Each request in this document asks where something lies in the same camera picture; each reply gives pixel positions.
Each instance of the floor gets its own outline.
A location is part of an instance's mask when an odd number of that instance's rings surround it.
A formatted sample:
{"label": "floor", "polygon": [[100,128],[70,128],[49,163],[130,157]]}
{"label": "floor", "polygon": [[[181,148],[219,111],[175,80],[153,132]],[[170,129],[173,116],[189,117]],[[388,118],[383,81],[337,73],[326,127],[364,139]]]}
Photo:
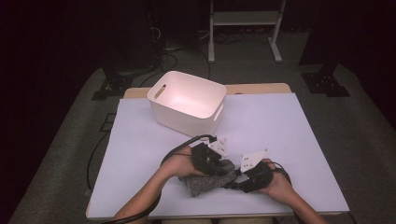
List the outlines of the floor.
{"label": "floor", "polygon": [[[283,63],[275,63],[266,38],[269,33],[238,36],[232,44],[216,44],[216,62],[201,51],[184,49],[163,56],[163,68],[210,78],[221,84],[284,82],[296,93],[318,143],[343,191],[350,214],[326,217],[331,223],[394,223],[396,213],[396,132],[389,125],[357,77],[339,65],[334,76],[350,97],[312,94],[301,73],[316,72],[319,65],[299,66],[309,33],[281,32],[277,44]],[[177,47],[173,42],[168,48]],[[150,87],[161,75],[136,77],[132,87]],[[87,164],[90,183],[99,172],[108,137],[102,142],[101,126],[109,113],[116,113],[120,97],[92,101],[105,79],[95,71],[81,89],[64,123],[54,138],[34,180],[9,223],[95,223],[87,220],[89,205]],[[280,223],[297,223],[285,217]]]}

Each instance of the white metal stand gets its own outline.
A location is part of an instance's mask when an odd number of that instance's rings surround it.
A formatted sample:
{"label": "white metal stand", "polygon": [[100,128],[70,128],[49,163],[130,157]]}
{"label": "white metal stand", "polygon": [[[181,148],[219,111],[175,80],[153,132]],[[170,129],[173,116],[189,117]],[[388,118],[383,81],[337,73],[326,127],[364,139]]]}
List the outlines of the white metal stand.
{"label": "white metal stand", "polygon": [[272,37],[268,38],[271,50],[277,63],[282,62],[279,50],[276,45],[277,34],[282,22],[283,11],[286,0],[282,0],[279,11],[247,11],[247,12],[214,12],[213,0],[210,1],[210,24],[209,24],[209,44],[208,60],[215,61],[215,45],[213,42],[213,28],[221,25],[274,25],[275,30]]}

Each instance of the bin handle hole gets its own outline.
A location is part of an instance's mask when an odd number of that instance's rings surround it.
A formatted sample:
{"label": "bin handle hole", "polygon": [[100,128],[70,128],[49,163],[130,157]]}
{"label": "bin handle hole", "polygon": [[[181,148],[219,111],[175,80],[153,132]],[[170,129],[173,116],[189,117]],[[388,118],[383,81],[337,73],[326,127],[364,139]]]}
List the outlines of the bin handle hole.
{"label": "bin handle hole", "polygon": [[223,107],[224,107],[224,104],[222,104],[220,109],[218,110],[218,113],[216,114],[214,121],[216,121],[216,119],[218,119],[218,116],[219,116],[219,114],[220,114],[220,112],[221,112]]}
{"label": "bin handle hole", "polygon": [[157,93],[155,93],[154,95],[154,99],[157,100],[157,98],[161,95],[161,93],[163,93],[163,91],[165,91],[166,85],[163,85],[158,91]]}

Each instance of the gray cloth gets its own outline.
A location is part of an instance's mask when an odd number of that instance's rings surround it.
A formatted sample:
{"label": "gray cloth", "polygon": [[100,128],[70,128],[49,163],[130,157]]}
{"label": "gray cloth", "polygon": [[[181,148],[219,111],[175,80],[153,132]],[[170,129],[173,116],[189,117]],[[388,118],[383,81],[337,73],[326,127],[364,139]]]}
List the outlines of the gray cloth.
{"label": "gray cloth", "polygon": [[223,160],[221,162],[224,164],[224,167],[222,168],[228,171],[227,175],[190,175],[187,177],[181,177],[179,179],[186,184],[187,188],[191,193],[191,197],[196,197],[201,193],[224,186],[225,184],[234,181],[237,178],[234,172],[235,165],[229,160]]}

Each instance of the white plastic bin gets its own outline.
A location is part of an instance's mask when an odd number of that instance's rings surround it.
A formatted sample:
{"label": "white plastic bin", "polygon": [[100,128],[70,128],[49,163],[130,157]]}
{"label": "white plastic bin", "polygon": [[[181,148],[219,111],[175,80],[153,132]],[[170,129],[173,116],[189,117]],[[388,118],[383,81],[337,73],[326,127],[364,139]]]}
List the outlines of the white plastic bin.
{"label": "white plastic bin", "polygon": [[189,136],[212,134],[222,117],[226,88],[216,82],[171,71],[149,90],[156,120]]}

